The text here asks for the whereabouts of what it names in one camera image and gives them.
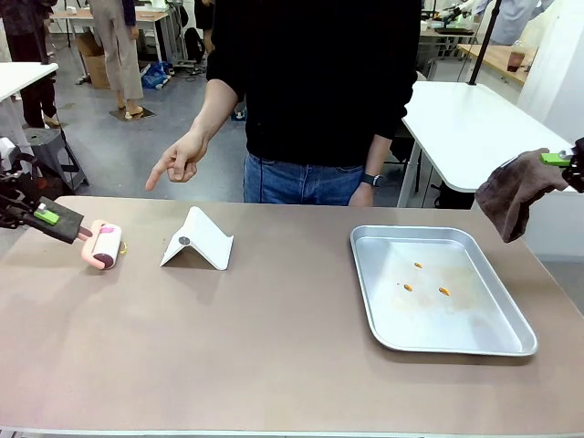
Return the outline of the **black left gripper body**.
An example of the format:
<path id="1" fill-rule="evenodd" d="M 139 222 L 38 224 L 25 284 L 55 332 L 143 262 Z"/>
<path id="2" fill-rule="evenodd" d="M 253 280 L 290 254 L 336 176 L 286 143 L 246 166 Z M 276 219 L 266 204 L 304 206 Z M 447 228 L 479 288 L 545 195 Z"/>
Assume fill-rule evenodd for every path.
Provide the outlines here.
<path id="1" fill-rule="evenodd" d="M 1 194 L 22 194 L 22 165 L 19 156 L 1 159 Z"/>

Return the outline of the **person's right hand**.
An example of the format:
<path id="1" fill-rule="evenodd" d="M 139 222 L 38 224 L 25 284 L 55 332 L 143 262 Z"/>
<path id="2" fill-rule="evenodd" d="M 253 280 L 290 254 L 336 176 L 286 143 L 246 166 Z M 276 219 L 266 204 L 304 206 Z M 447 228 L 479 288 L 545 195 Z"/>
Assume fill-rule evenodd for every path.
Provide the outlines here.
<path id="1" fill-rule="evenodd" d="M 197 173 L 197 163 L 206 154 L 209 141 L 205 134 L 189 130 L 154 164 L 145 189 L 152 191 L 164 174 L 171 183 L 188 182 Z"/>

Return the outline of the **person's left hand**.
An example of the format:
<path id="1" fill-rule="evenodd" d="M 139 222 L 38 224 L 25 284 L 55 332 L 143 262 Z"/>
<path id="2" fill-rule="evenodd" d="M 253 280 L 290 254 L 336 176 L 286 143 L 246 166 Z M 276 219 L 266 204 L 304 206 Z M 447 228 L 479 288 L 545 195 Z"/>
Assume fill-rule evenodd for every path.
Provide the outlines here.
<path id="1" fill-rule="evenodd" d="M 349 199 L 348 206 L 372 207 L 374 204 L 375 188 L 365 182 L 361 182 Z"/>

